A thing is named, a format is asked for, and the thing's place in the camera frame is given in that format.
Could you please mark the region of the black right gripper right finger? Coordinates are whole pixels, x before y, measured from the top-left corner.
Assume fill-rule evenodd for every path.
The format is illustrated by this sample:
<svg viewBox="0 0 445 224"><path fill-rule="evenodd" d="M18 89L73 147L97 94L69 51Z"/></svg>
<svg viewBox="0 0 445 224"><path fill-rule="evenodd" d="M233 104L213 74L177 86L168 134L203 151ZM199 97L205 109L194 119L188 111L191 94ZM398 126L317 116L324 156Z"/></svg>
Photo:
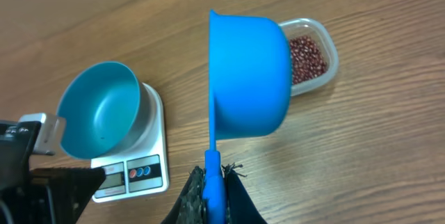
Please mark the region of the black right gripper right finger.
<svg viewBox="0 0 445 224"><path fill-rule="evenodd" d="M227 196L226 223L267 224L240 180L240 177L245 177L245 175L236 172L237 168L242 167L242 164L235 163L222 167Z"/></svg>

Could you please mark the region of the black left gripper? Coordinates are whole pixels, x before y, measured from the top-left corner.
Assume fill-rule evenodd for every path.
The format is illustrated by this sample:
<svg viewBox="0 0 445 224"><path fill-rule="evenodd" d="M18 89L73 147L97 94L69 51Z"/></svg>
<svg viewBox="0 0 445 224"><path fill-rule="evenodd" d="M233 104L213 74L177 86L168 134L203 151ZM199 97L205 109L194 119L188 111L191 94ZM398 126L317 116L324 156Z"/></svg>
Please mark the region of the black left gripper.
<svg viewBox="0 0 445 224"><path fill-rule="evenodd" d="M1 222L76 223L104 182L102 168L37 168L29 159L41 124L1 123Z"/></svg>

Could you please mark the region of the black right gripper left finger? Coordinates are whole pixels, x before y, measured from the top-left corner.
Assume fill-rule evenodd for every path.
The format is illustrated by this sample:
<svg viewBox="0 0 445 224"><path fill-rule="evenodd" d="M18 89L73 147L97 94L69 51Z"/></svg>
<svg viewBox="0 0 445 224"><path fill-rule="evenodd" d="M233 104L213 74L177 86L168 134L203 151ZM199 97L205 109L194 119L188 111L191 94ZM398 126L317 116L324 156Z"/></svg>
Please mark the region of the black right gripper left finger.
<svg viewBox="0 0 445 224"><path fill-rule="evenodd" d="M204 189L204 170L194 167L162 224L203 224L205 223L206 207L202 199Z"/></svg>

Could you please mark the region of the blue plastic measuring scoop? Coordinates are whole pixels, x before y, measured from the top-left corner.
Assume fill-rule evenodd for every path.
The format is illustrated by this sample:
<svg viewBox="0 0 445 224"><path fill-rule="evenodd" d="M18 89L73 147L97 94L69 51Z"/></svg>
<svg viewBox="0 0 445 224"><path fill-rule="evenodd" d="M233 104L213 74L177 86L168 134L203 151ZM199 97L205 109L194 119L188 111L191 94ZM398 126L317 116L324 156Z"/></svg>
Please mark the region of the blue plastic measuring scoop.
<svg viewBox="0 0 445 224"><path fill-rule="evenodd" d="M208 223L224 223L226 190L217 142L273 133L291 96L291 54L266 17L209 13L209 149L203 199Z"/></svg>

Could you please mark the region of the white digital kitchen scale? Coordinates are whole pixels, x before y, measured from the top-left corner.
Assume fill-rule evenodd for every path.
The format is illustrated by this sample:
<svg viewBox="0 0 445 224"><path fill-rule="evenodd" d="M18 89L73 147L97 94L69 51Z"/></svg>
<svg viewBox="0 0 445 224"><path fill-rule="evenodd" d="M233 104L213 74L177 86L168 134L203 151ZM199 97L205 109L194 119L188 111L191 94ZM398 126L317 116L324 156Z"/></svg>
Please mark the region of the white digital kitchen scale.
<svg viewBox="0 0 445 224"><path fill-rule="evenodd" d="M95 202L107 202L160 193L170 185L163 103L148 84L149 123L136 144L121 153L96 158L93 168L101 167L106 179L93 195Z"/></svg>

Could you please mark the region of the teal blue bowl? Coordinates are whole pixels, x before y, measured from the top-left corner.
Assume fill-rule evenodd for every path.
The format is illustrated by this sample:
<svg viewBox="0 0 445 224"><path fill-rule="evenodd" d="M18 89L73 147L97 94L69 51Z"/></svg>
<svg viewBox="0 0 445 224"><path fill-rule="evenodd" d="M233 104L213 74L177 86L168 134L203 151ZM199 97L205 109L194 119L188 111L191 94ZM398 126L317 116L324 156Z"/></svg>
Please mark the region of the teal blue bowl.
<svg viewBox="0 0 445 224"><path fill-rule="evenodd" d="M60 99L65 118L62 149L77 159L94 159L133 146L150 122L149 93L119 62L95 64L78 75Z"/></svg>

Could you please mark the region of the red adzuki beans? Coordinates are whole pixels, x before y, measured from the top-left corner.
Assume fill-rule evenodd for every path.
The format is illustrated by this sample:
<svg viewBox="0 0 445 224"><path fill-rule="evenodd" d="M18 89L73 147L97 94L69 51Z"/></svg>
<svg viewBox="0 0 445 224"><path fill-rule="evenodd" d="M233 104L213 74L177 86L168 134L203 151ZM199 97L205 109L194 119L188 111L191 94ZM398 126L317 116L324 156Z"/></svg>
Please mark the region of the red adzuki beans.
<svg viewBox="0 0 445 224"><path fill-rule="evenodd" d="M327 62L317 43L308 35L289 40L292 84L315 79L327 72Z"/></svg>

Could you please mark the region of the clear plastic bean container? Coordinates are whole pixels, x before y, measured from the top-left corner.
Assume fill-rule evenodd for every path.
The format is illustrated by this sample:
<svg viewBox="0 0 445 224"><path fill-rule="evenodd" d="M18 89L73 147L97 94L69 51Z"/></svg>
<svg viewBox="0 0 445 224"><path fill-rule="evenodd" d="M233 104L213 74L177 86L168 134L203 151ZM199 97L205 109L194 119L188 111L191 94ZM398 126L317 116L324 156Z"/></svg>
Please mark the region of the clear plastic bean container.
<svg viewBox="0 0 445 224"><path fill-rule="evenodd" d="M290 47L291 96L311 92L333 80L339 56L327 29L309 18L291 19L279 26Z"/></svg>

